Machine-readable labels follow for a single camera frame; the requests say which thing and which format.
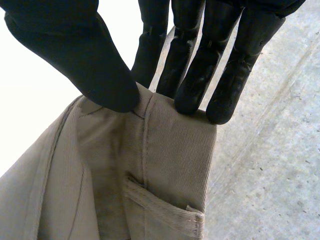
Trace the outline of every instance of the pocket flap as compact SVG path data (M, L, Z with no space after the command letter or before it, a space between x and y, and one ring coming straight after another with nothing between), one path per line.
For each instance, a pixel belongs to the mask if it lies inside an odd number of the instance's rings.
M173 206L143 188L132 177L124 180L124 196L141 206L166 227L192 238L203 237L205 215L199 210L190 206L187 206L186 210Z

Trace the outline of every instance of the white background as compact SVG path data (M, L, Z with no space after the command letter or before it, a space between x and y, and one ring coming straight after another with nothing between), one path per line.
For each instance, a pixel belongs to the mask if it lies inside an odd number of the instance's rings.
M100 1L98 12L131 69L143 29L138 0ZM81 94L10 34L4 15L0 8L0 176ZM173 25L170 11L168 31Z

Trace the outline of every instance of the trousers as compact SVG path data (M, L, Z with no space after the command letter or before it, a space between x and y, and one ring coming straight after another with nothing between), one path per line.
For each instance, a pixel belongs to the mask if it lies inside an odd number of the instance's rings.
M0 178L1 240L203 238L216 126L137 85L128 113L79 96Z

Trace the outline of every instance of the black glove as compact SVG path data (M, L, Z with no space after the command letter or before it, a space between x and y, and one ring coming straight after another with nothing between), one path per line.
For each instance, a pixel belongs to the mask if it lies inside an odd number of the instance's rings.
M232 30L240 19L233 50L206 109L206 115L212 123L225 124L235 111L263 47L285 22L285 17L295 12L304 2L305 0L172 0L174 38L156 92L174 99L178 112L188 115L195 113L217 69ZM187 71L204 5L202 38ZM152 11L164 12L164 8L167 6L163 5L163 9L147 10L150 16L154 16ZM140 6L140 10L142 16L146 14L146 6ZM164 17L159 15L158 22L163 21ZM158 59L151 60L150 63L158 63ZM140 81L139 74L135 75L137 82L149 87L153 76L148 75L147 79Z
M129 112L139 102L131 73L120 57L98 0L0 0L12 35L64 74L96 104Z

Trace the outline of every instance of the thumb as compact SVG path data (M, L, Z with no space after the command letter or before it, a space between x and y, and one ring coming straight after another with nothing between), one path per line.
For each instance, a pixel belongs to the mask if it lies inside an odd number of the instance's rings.
M10 13L5 22L21 44L65 75L94 103L121 113L138 104L137 84L98 13L93 27L68 36L28 31L25 26L22 30Z

